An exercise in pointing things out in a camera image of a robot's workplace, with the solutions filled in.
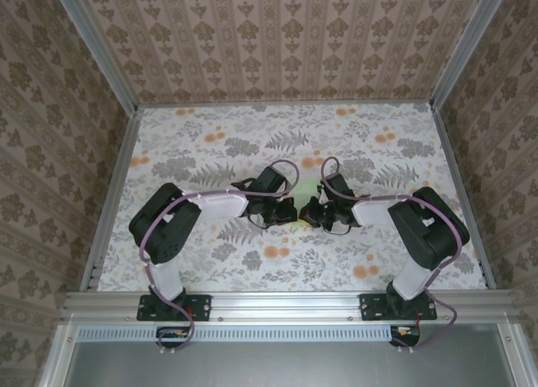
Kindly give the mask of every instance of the wire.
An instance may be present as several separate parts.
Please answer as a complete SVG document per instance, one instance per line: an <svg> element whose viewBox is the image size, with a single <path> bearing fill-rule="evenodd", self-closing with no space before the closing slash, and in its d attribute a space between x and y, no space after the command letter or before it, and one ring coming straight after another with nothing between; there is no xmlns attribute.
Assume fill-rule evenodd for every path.
<svg viewBox="0 0 538 387"><path fill-rule="evenodd" d="M253 225L255 225L257 228L259 229L262 229L262 230L267 230L269 227L262 227L260 225L258 225L257 223L254 223L254 221L252 221L252 218L251 218L252 215L248 215L247 219L250 223L252 223Z"/></svg>
<svg viewBox="0 0 538 387"><path fill-rule="evenodd" d="M402 345L402 347L407 348L409 351L411 351L412 349L416 350L416 349L421 349L422 347L429 346L431 343L433 343L433 342L437 341L438 339L440 339L445 334L445 332L450 330L452 328L452 326L454 325L454 323L456 322L456 319L457 319L456 309L454 309L453 307L451 307L447 303L444 303L444 302L438 300L428 290L428 287L434 282L434 280L437 278L437 276L439 276L439 273L440 273L441 269L445 268L446 266L450 265L455 260L457 260L457 258L459 258L460 254L462 253L463 244L462 244L462 237L460 236L460 233L458 232L456 227L452 224L451 220L448 217L446 217L446 215L443 212L441 212L439 209L437 209L433 204L429 204L425 200L422 200L420 198L416 198L413 195L396 194L396 195L383 195L383 196L351 197L349 195L345 195L343 193L338 192L336 189L334 189L333 187L330 186L330 183L329 183L329 181L327 181L327 177L325 176L325 166L327 165L327 162L329 162L331 160L333 160L336 163L336 172L335 172L335 174L337 174L340 171L340 162L338 161L338 159L336 157L334 157L334 156L327 157L323 161L323 163L321 164L321 181L323 182L324 186L327 187L333 194L335 194L337 196L340 196L341 198L344 198L344 199L356 200L356 201L361 201L361 200L390 200L390 199L409 199L409 200L412 200L412 201L420 204L420 206L431 210L433 213L435 213L437 216L439 216L439 218L446 223L448 228L451 229L451 232L454 235L454 238L456 238L456 253L451 258L447 259L446 261L442 262L439 265L439 267L435 270L434 274L431 276L431 278L428 280L428 282L425 285L425 293L426 293L426 295L428 295L428 297L430 297L430 299L432 299L437 304L442 305L443 307L450 310L452 312L452 314L453 314L452 319L445 326L445 328L443 328L443 330L441 330L439 333L437 333L430 340L428 340L426 342L423 342L423 343L420 343L419 345L416 345L414 347L410 347L405 342L400 341L397 338L393 338L394 341L398 342L400 345Z"/></svg>
<svg viewBox="0 0 538 387"><path fill-rule="evenodd" d="M345 236L347 233L351 231L351 225L347 226L347 231L345 233L332 233L330 231L327 231L326 229L323 229L323 231L327 234L331 234L332 236Z"/></svg>
<svg viewBox="0 0 538 387"><path fill-rule="evenodd" d="M408 349L409 351L410 350L417 350L417 349L422 349L423 347L427 347L429 345L431 345L432 343L436 342L436 341L439 341L447 331L449 331L452 326L454 326L454 323L456 322L457 320L457 311L454 307L452 307L451 305L448 305L447 303L443 302L443 301L440 301L439 299L437 299L428 289L425 289L425 293L428 295L428 297L430 299L432 299L434 302L436 302L438 305L442 305L443 307L445 307L446 309L450 310L452 312L452 319L449 321L448 324L446 324L446 326L440 330L439 332L437 332L432 338L430 338L428 341L426 342L422 342L420 343L419 345L416 345L414 347L410 347L407 343L405 343L404 341L400 340L400 339L397 339L395 337L393 337L393 341L399 343L402 347Z"/></svg>
<svg viewBox="0 0 538 387"><path fill-rule="evenodd" d="M418 310L417 310L417 322L414 324L414 326L416 326L417 330L419 330L420 332L420 313Z"/></svg>
<svg viewBox="0 0 538 387"><path fill-rule="evenodd" d="M182 330L175 330L175 329L171 329L171 328L168 328L166 330L162 330L161 332L159 332L159 336L157 337L157 345L159 346L159 348L161 349L161 353L164 353L165 350L167 349L166 347L164 347L162 345L162 338L167 335L167 334L176 334L178 337L180 337L181 335L180 332L178 331L181 331L181 334L183 334L183 331ZM171 347L170 348L170 351L171 353L174 353L177 350L180 350L180 346L182 346L185 342L184 341L181 341L179 342L179 345L177 347Z"/></svg>
<svg viewBox="0 0 538 387"><path fill-rule="evenodd" d="M159 225L159 223L161 223L161 220L163 220L163 218L166 215L168 215L168 213L170 211L172 211L176 206L178 206L184 200L199 198L199 197L202 197L202 196L222 195L222 194L267 196L267 197L272 197L272 198L280 198L283 195L289 194L292 191L292 189L294 189L297 186L297 184L299 182L299 168L297 167L297 164L295 164L294 162L291 162L291 161L285 160L285 159L274 161L273 163L271 163L270 167L274 166L275 164L282 163L282 162L287 163L290 166L292 166L293 169L295 170L295 174L296 174L295 181L293 182L293 184L289 185L289 183L286 181L286 187L283 189L283 191L278 191L278 192L275 192L275 193L265 193L265 192L240 191L240 190L236 190L236 189L225 189L225 190L221 189L221 190L217 190L217 191L205 191L205 192L189 193L189 194L183 195L183 196L179 197L178 199L174 200L173 202L171 202L168 206L166 206L162 210L162 212L159 213L159 215L156 217L156 219L153 220L153 223L151 223L150 227L145 232L144 237L142 237L142 241L140 242L140 249L139 249L139 256L140 256L140 259L142 260L142 262L144 262L146 265L150 265L150 256L146 255L145 245L147 244L148 240L150 239L150 236L153 233L153 231L155 230L155 228ZM145 272L147 274L148 279L150 280L150 286L153 289L154 293L157 295L157 297L159 299L161 299L163 301L163 303L169 305L170 307L172 307L172 308L178 310L180 313L182 313L185 316L185 318L187 318L187 320L189 322L190 328L189 328L189 333L187 335L187 338L185 338L185 341L183 341L183 343L179 347L177 347L177 350L183 349L189 343L189 341L191 341L191 339L193 339L194 329L195 329L194 320L180 305L177 305L177 304L173 303L172 301L167 299L161 293L159 288L156 286L156 282L153 279L153 275L151 274L151 271L149 269L147 269ZM164 352L165 350L167 350L167 348L165 348L162 345L161 339L162 338L160 337L159 340L158 340L158 344L159 344L159 347L161 348L161 351Z"/></svg>

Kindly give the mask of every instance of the vent grille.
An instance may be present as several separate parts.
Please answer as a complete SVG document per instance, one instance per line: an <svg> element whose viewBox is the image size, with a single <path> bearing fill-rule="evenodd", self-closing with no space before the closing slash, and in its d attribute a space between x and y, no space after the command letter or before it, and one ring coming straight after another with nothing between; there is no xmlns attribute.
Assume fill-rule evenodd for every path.
<svg viewBox="0 0 538 387"><path fill-rule="evenodd" d="M157 326L81 326L77 342L155 342ZM198 342L390 341L390 326L197 326Z"/></svg>

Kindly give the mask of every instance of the floral tablecloth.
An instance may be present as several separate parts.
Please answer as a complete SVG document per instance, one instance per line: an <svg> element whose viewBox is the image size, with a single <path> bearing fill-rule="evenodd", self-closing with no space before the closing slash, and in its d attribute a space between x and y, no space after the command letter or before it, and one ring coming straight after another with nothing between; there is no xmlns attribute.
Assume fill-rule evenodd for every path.
<svg viewBox="0 0 538 387"><path fill-rule="evenodd" d="M430 185L462 217L426 103L305 104L143 109L98 290L147 290L128 231L135 213L165 182L226 188L276 159L301 169L298 210L315 194L319 167L337 156L356 194L410 193ZM293 170L279 166L292 180ZM261 230L246 219L198 222L181 251L192 291L384 289L409 254L392 227L333 236L299 222ZM472 243L432 289L484 289Z"/></svg>

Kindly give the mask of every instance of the floral wallpaper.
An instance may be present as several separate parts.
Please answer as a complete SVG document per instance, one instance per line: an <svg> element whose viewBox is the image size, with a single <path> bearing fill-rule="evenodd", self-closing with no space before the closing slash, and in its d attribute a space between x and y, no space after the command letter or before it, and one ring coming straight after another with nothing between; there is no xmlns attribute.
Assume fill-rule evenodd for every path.
<svg viewBox="0 0 538 387"><path fill-rule="evenodd" d="M430 185L462 216L427 103L159 108L139 114L140 132L98 290L147 290L128 225L163 183L223 189L281 158L300 167L293 190L298 209L316 194L323 160L337 156L359 194L410 193ZM277 168L293 180L293 169ZM246 218L227 218L198 222L180 265L186 288L196 291L365 290L385 289L408 257L393 226L335 236L300 222L264 231ZM433 287L485 288L472 243Z"/></svg>
<svg viewBox="0 0 538 387"><path fill-rule="evenodd" d="M125 123L59 0L0 0L0 385L39 377Z"/></svg>
<svg viewBox="0 0 538 387"><path fill-rule="evenodd" d="M538 0L503 0L442 108L500 288L538 358Z"/></svg>
<svg viewBox="0 0 538 387"><path fill-rule="evenodd" d="M138 103L428 98L478 0L83 0Z"/></svg>

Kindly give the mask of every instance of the purple cable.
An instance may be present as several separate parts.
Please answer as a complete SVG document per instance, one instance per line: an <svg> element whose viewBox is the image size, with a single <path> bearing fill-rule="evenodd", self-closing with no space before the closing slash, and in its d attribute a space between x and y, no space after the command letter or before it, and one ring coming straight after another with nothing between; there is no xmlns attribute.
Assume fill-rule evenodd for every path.
<svg viewBox="0 0 538 387"><path fill-rule="evenodd" d="M198 197L201 197L201 196L221 195L221 194L267 196L267 197L272 197L272 198L280 198L283 195L289 194L291 192L291 190L294 189L295 186L297 185L297 183L299 182L299 168L297 167L297 165L294 162L291 162L289 160L284 160L284 159L274 161L273 163L271 163L270 167L274 166L275 164L278 164L279 162L285 162L285 163L291 165L293 167L293 169L295 170L295 173L296 173L295 182L292 185L285 187L285 189L283 191L279 191L279 192L275 192L275 193L264 193L264 192L240 191L240 190L235 190L235 189L230 189L230 190L228 190L228 189L222 190L221 189L221 190L218 190L218 191L205 191L205 192L190 193L190 194L187 194L187 195L183 195L180 198L178 198L178 199L174 200L173 202L171 202L168 206L166 206L162 210L162 212L156 217L156 219L153 221L153 223L151 223L150 227L145 232L144 237L142 237L142 241L140 242L140 249L139 249L139 255L140 255L140 259L142 260L142 262L144 262L146 264L146 266L150 262L150 258L145 256L145 245L147 244L148 240L150 239L151 233L153 233L155 228L158 226L158 224L161 222L161 220L164 219L164 217L168 214L168 212L170 212L172 209L174 209L176 206L178 206L181 202L183 202L186 199L198 198ZM189 333L188 333L187 338L185 339L185 341L177 348L177 350L183 349L187 345L187 343L191 339L193 339L193 336L194 336L194 320L180 305L176 305L175 303L171 302L169 299L167 299L165 296L162 295L159 288L156 287L155 280L153 279L153 275L151 275L150 270L146 270L145 273L147 274L148 279L150 280L150 286L153 289L154 293L157 295L157 297L159 299L161 299L164 303L169 305L170 307L178 310L180 313L182 313L185 316L185 318L187 318L187 320L188 320L188 322L190 324ZM173 331L174 330L166 330L166 331L162 332L161 334L159 334L157 344L161 348L162 352L164 352L164 350L166 350L166 348L162 346L162 336L167 334L167 333L171 333Z"/></svg>
<svg viewBox="0 0 538 387"><path fill-rule="evenodd" d="M444 303L444 302L438 300L427 288L433 283L435 278L437 278L437 276L439 276L439 273L440 273L442 268L445 268L447 265L450 265L452 262L457 260L457 258L459 258L460 254L462 253L462 248L463 248L462 238L460 236L460 233L458 233L456 227L452 224L450 219L448 217L446 217L446 215L443 212L438 210L433 204L429 204L428 202L426 202L426 201L424 201L422 199L416 198L413 195L396 194L396 195L383 195L383 196L352 197L352 196L345 195L343 193L338 192L336 189L334 189L334 188L332 188L330 186L329 181L327 181L327 177L325 176L325 173L324 173L325 165L330 160L334 160L336 162L336 173L338 173L340 171L340 162L338 161L338 159L336 157L334 157L334 156L327 157L323 161L323 164L321 164L321 180L323 181L323 184L325 185L325 187L327 187L333 194L335 194L337 196L340 196L341 198L344 198L344 199L356 200L356 201L361 201L361 200L390 200L390 199L409 199L409 200L412 200L412 201L420 204L421 206L431 210L433 213L435 213L437 216L439 216L439 218L446 223L448 228L451 229L452 234L454 235L454 238L456 238L456 253L450 259L447 259L445 262L443 262L441 265L439 265L439 267L435 270L434 275L428 280L428 282L425 285L425 292L428 295L428 297L430 297L437 304L442 305L443 307L447 308L448 310L450 310L454 314L454 316L452 317L452 320L446 325L446 327L441 332L439 332L437 335L432 337L429 341L423 342L423 343L421 343L421 344L419 344L419 345L417 345L415 347L410 347L405 342L400 341L397 338L393 338L394 341L400 343L402 345L402 347L407 348L408 350L411 350L411 349L416 350L416 349L421 349L422 347L427 347L432 342L435 342L439 338L441 338L446 331L451 329L452 326L454 325L454 323L456 322L456 319L457 319L456 310L453 307L449 306L447 303Z"/></svg>

